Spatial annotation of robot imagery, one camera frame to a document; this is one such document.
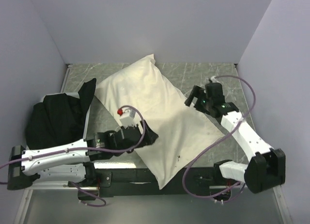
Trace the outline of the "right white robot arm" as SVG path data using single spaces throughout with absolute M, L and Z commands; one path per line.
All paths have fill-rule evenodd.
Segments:
M 223 185 L 229 179 L 245 183 L 256 194 L 282 185 L 286 180 L 286 156 L 281 149 L 266 143 L 247 123 L 237 106 L 226 102 L 221 83 L 210 82 L 201 88 L 195 85 L 185 101 L 207 114 L 224 127 L 244 151 L 248 164 L 223 160 L 214 164 L 213 181 Z

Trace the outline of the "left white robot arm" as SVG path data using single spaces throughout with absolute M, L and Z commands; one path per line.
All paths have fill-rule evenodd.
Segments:
M 21 145 L 12 148 L 8 164 L 7 189 L 22 190 L 35 183 L 76 183 L 81 187 L 94 185 L 98 181 L 94 162 L 109 160 L 123 153 L 132 153 L 136 148 L 152 145 L 158 139 L 145 121 L 131 127 L 121 127 L 95 133 L 89 140 L 49 149 L 27 150 Z

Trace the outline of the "cream pillowcase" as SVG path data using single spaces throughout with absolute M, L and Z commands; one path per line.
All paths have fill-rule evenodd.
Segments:
M 119 124 L 117 110 L 136 108 L 158 139 L 136 153 L 156 177 L 159 189 L 223 133 L 155 65 L 152 54 L 114 73 L 96 86 L 95 96 Z

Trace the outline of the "cream pillow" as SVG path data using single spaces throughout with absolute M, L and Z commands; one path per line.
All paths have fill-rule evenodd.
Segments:
M 155 66 L 155 63 L 156 60 L 154 54 L 147 55 L 136 61 L 137 66 L 142 68 L 143 70 L 153 68 Z

